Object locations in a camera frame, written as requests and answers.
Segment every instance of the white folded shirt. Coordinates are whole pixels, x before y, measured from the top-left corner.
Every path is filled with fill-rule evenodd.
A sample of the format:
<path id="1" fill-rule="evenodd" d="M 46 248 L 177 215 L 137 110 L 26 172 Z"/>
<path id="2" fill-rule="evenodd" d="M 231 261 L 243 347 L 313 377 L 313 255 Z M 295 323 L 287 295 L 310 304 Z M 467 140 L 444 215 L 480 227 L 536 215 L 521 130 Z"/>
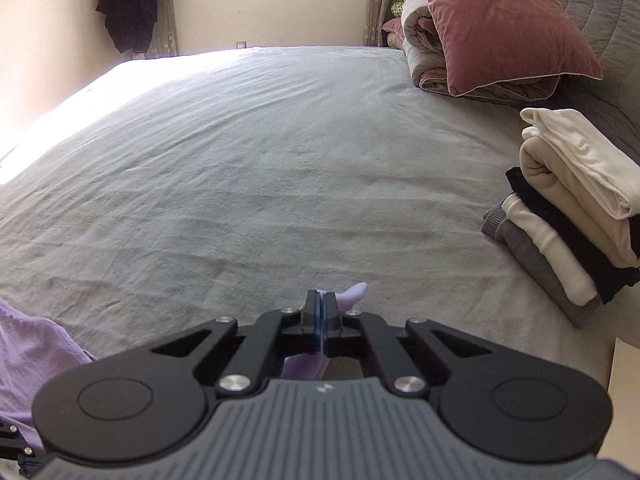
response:
<path id="1" fill-rule="evenodd" d="M 640 166 L 584 115 L 571 109 L 524 108 L 520 116 L 532 124 L 522 138 L 548 142 L 610 216 L 620 220 L 640 212 Z"/>

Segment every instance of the lavender garment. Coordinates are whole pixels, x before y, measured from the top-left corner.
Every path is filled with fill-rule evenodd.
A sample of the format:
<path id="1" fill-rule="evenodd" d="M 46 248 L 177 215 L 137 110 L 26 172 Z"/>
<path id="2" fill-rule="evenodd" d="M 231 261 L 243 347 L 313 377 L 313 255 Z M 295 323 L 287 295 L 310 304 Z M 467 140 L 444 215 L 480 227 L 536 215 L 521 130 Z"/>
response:
<path id="1" fill-rule="evenodd" d="M 338 310 L 346 312 L 353 308 L 365 295 L 368 285 L 357 283 L 349 290 L 335 295 Z M 299 354 L 287 357 L 280 376 L 284 379 L 321 379 L 324 375 L 329 359 L 322 354 Z"/>
<path id="2" fill-rule="evenodd" d="M 50 378 L 91 360 L 61 326 L 0 300 L 0 418 L 15 424 L 36 453 L 42 443 L 31 420 L 33 397 Z"/>

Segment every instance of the gray folded sweater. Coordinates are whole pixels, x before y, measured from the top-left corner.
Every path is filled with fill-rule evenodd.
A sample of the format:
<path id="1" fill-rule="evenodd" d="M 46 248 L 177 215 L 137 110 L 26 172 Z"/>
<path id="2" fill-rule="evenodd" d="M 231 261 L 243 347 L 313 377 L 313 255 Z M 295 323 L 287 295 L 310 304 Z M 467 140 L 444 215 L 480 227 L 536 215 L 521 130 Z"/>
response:
<path id="1" fill-rule="evenodd" d="M 507 244 L 521 266 L 538 282 L 560 310 L 576 328 L 583 328 L 602 305 L 599 296 L 578 306 L 567 298 L 564 288 L 547 259 L 540 253 L 529 235 L 511 222 L 502 210 L 502 202 L 494 205 L 483 216 L 482 232 L 498 242 Z"/>

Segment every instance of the logo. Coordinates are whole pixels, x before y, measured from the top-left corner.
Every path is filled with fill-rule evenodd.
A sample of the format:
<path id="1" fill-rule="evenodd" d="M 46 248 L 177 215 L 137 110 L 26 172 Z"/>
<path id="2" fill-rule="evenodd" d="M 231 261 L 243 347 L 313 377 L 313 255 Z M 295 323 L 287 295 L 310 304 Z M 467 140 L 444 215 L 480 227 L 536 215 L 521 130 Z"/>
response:
<path id="1" fill-rule="evenodd" d="M 318 390 L 321 394 L 327 394 L 333 389 L 334 387 L 329 383 L 324 383 L 322 386 L 316 386 L 316 390 Z"/>

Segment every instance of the folded clothing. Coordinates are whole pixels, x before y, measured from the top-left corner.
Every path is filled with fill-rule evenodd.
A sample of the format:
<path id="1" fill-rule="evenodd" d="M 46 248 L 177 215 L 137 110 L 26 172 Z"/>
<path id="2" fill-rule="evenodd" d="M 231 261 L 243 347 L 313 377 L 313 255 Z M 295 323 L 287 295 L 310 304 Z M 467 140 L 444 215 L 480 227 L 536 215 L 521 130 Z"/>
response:
<path id="1" fill-rule="evenodd" d="M 544 140 L 531 137 L 522 143 L 520 167 L 526 181 L 567 216 L 615 267 L 637 266 L 630 248 L 628 221 L 609 217 L 593 200 L 593 216 L 586 211 L 580 204 L 580 200 L 589 201 L 586 190 Z"/>
<path id="2" fill-rule="evenodd" d="M 580 230 L 551 202 L 545 199 L 524 178 L 520 168 L 506 172 L 511 189 L 529 210 L 546 221 L 564 240 L 582 268 L 590 275 L 602 303 L 609 303 L 625 285 L 640 281 L 640 270 L 635 267 L 619 269 L 606 255 L 593 245 Z"/>
<path id="3" fill-rule="evenodd" d="M 414 84 L 427 92 L 452 95 L 442 44 L 427 0 L 406 0 L 401 19 L 405 37 L 403 49 Z M 559 81 L 560 76 L 501 81 L 470 90 L 464 97 L 521 107 L 524 103 L 548 99 Z"/>
<path id="4" fill-rule="evenodd" d="M 482 232 L 507 244 L 517 262 L 538 282 L 540 287 L 556 302 L 560 310 L 576 328 L 583 328 L 598 307 L 602 305 L 596 296 L 584 306 L 573 304 L 547 259 L 522 229 L 512 223 L 502 210 L 502 201 L 494 205 L 484 216 Z"/>
<path id="5" fill-rule="evenodd" d="M 504 200 L 502 210 L 509 220 L 529 235 L 547 259 L 569 301 L 583 306 L 596 297 L 598 291 L 593 280 L 548 223 L 534 215 L 515 193 Z"/>
<path id="6" fill-rule="evenodd" d="M 554 149 L 577 180 L 615 219 L 640 213 L 640 166 L 617 149 L 577 110 L 525 108 L 532 127 L 522 137 L 539 137 Z"/>
<path id="7" fill-rule="evenodd" d="M 640 167 L 576 110 L 525 108 L 521 116 L 534 124 L 522 132 L 525 179 L 616 267 L 640 265 L 640 232 L 630 226 L 638 224 L 638 215 L 631 213 Z M 554 132 L 545 133 L 550 128 Z"/>
<path id="8" fill-rule="evenodd" d="M 50 378 L 91 360 L 61 326 L 0 301 L 0 418 L 15 424 L 36 453 L 43 448 L 31 419 L 33 397 Z"/>

